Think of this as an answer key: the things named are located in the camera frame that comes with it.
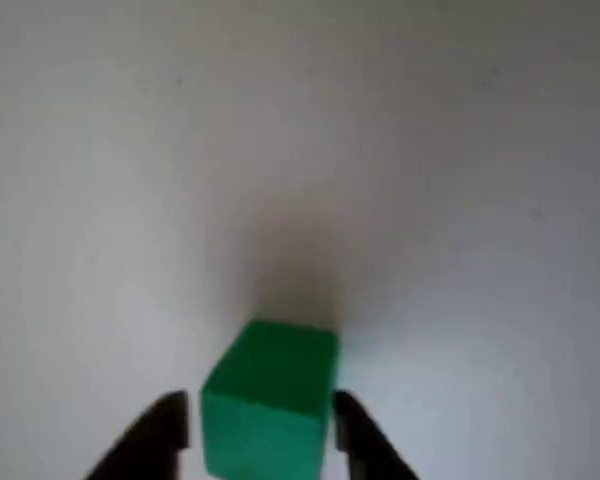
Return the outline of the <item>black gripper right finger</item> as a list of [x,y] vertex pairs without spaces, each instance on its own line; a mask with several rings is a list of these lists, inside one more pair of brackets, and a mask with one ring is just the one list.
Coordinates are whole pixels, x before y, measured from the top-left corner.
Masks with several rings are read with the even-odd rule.
[[350,479],[419,479],[351,393],[333,392],[333,413],[336,448],[347,457]]

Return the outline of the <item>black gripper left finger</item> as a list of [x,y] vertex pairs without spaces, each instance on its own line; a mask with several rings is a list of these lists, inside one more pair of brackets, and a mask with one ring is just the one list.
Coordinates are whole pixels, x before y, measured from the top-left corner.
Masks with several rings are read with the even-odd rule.
[[179,454],[189,446],[189,396],[175,390],[139,415],[86,479],[178,479]]

